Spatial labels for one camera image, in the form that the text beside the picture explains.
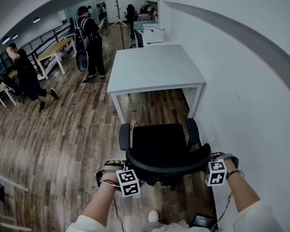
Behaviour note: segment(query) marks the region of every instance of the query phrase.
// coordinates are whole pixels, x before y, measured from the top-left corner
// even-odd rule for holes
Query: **coat rack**
[[[120,26],[120,35],[121,35],[121,40],[122,40],[122,46],[123,46],[123,48],[125,49],[125,42],[124,42],[124,35],[123,35],[123,33],[122,33],[122,27],[126,27],[127,25],[125,24],[125,23],[123,23],[122,21],[121,21],[121,19],[120,19],[120,12],[119,12],[119,10],[120,10],[120,7],[119,7],[119,5],[118,5],[118,0],[116,0],[115,1],[115,7],[117,7],[117,12],[118,12],[118,19],[117,19],[117,21],[113,24],[113,26]]]

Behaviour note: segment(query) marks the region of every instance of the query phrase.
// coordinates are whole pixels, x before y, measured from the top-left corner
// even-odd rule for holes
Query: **black pants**
[[[37,77],[25,82],[25,92],[32,101],[37,100],[39,96],[46,97],[47,95],[46,89],[41,88]]]
[[[102,57],[102,40],[97,39],[95,42],[90,42],[87,48],[87,52],[88,52],[88,74],[95,75],[98,70],[99,75],[105,75]]]

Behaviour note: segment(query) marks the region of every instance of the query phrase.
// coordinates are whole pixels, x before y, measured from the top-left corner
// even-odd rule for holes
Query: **forearm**
[[[226,159],[225,164],[228,171],[235,169],[231,159]],[[260,200],[254,189],[252,189],[252,187],[247,183],[247,181],[241,176],[240,173],[233,173],[228,178],[228,183],[233,192],[235,205],[238,212],[245,210]]]
[[[115,190],[114,187],[101,183],[98,192],[82,212],[82,215],[92,218],[106,227]]]

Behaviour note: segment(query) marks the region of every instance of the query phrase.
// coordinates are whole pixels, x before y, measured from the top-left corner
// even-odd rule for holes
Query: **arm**
[[[113,180],[114,182],[118,183],[115,172],[105,173],[102,177],[102,180],[105,179]],[[106,227],[107,217],[115,191],[116,188],[106,183],[101,183],[98,192],[93,197],[91,202],[87,205],[85,210],[82,212],[82,215],[92,218]]]
[[[226,159],[225,164],[228,171],[234,170],[235,166],[231,159]],[[233,192],[236,208],[238,212],[245,210],[260,200],[256,192],[241,176],[240,173],[233,173],[228,178],[229,186]]]
[[[98,25],[99,30],[97,31],[97,33],[99,33],[99,32],[103,29],[103,26],[104,26],[104,20],[105,20],[105,18],[102,19],[101,23]]]
[[[11,50],[10,47],[8,47],[8,48],[6,49],[6,52],[7,52],[7,54],[9,55],[9,57],[13,60],[13,62],[14,62],[15,60],[17,60],[17,59],[20,58],[20,55],[17,54],[17,53],[15,53],[15,52],[12,52],[12,50]]]

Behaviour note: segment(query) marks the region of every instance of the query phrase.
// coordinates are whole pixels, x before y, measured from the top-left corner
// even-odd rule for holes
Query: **hand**
[[[232,170],[236,169],[233,161],[230,158],[225,159],[224,163],[226,164],[228,171],[232,171]]]

